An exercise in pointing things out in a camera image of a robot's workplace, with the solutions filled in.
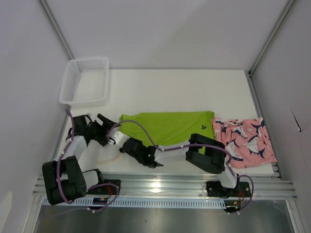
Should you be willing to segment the lime green cloth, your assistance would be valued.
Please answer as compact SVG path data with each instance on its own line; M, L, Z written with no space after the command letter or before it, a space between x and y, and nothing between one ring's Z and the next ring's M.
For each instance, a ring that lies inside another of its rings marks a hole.
M169 146L189 140L193 133L214 139L214 116L212 111L139 113L132 116L123 114L120 121L138 122L157 145Z

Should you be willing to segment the pink shark print shorts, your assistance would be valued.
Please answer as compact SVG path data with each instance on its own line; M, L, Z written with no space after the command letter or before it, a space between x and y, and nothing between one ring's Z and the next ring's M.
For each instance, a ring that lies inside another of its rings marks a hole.
M258 167L277 162L263 118L214 118L212 125L215 139L232 155L232 167Z

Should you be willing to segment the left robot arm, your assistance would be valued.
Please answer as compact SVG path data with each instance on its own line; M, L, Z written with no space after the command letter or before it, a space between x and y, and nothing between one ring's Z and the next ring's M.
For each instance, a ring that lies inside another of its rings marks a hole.
M107 133L116 123L97 114L92 120L89 115L73 117L67 111L71 128L68 131L66 145L55 160L42 165L43 179L47 199L50 205L71 204L85 197L89 191L100 194L105 190L105 179L97 168L86 170L79 159L91 141L101 146L108 144Z

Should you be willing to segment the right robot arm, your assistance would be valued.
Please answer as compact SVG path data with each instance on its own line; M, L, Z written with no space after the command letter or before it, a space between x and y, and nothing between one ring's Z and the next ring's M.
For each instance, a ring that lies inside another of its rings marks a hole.
M142 141L123 134L116 145L120 152L148 168L186 161L202 171L216 174L226 195L233 196L239 191L239 178L229 165L231 157L224 144L214 139L193 133L189 140L175 145L145 146Z

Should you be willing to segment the white plastic basket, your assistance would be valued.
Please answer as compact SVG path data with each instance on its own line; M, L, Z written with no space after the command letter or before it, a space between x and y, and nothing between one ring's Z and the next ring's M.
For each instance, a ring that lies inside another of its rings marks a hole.
M88 57L69 60L59 102L73 108L104 106L110 98L109 59Z

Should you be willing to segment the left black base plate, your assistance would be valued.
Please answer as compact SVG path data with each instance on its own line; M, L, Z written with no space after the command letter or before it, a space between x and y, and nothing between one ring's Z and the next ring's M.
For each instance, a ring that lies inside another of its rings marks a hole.
M102 183L108 183L109 185L96 187L88 190L88 195L116 195L117 189L112 184L118 186L119 190L121 189L121 180L112 180L112 179L105 179Z

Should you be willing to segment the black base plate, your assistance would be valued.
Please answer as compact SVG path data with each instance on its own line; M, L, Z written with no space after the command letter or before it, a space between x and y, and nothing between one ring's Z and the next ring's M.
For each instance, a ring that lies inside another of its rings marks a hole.
M102 183L108 183L109 185L96 187L88 190L88 195L116 195L117 189L112 184L118 186L119 190L121 189L121 180L112 180L112 179L105 179Z
M206 191L209 197L218 198L238 198L242 193L242 197L251 197L251 188L248 182L238 182L235 188L225 188L217 181L206 182Z

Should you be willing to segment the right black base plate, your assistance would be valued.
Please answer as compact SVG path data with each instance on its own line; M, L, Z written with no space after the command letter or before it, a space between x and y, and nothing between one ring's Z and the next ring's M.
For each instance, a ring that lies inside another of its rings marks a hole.
M251 197L251 188L248 182L238 182L235 188L225 188L217 181L206 182L206 191L209 197L218 198L238 198L242 193L242 197Z

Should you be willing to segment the left aluminium frame post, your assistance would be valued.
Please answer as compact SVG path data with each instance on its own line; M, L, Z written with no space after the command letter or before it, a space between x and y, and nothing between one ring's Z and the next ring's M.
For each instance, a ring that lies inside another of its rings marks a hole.
M56 18L54 17L54 14L52 10L50 9L48 2L46 0L38 0L37 1L39 6L41 7L41 10L43 14L45 15L51 29L53 30L57 40L59 41L59 44L67 57L68 60L74 59L73 53L70 49L69 44L67 43L67 40L65 39L61 28L59 27Z

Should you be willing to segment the aluminium frame post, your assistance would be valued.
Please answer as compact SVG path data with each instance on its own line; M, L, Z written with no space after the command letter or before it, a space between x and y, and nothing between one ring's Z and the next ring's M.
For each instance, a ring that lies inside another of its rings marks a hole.
M68 60L74 59L73 53L70 49L69 44L67 43L67 40L65 39L61 28L59 27L56 18L54 17L54 14L52 10L50 9L48 2L46 0L38 0L37 1L39 6L41 7L41 10L43 14L45 15L51 29L53 30L57 40L59 41L59 44L67 57Z
M267 39L265 40L259 54L257 55L255 61L253 62L250 70L248 71L248 75L252 78L262 63L263 59L265 58L266 54L268 53L270 47L273 45L274 41L276 40L278 34L280 33L282 27L285 25L288 17L290 16L292 10L294 9L295 5L297 4L297 0L288 0L283 7L281 13L279 14L272 30L270 31Z

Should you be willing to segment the right aluminium frame post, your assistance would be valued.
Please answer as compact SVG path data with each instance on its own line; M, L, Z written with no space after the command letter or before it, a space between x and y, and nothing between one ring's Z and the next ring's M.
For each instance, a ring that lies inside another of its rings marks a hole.
M278 34L280 33L282 27L285 25L288 17L290 16L292 10L294 9L295 5L297 4L297 0L288 0L283 7L281 13L279 14L272 30L270 31L267 39L265 40L259 54L257 55L255 61L253 62L250 70L248 71L248 75L252 78L262 63L263 59L265 58L266 54L268 53L270 47L273 45L274 41L276 40Z

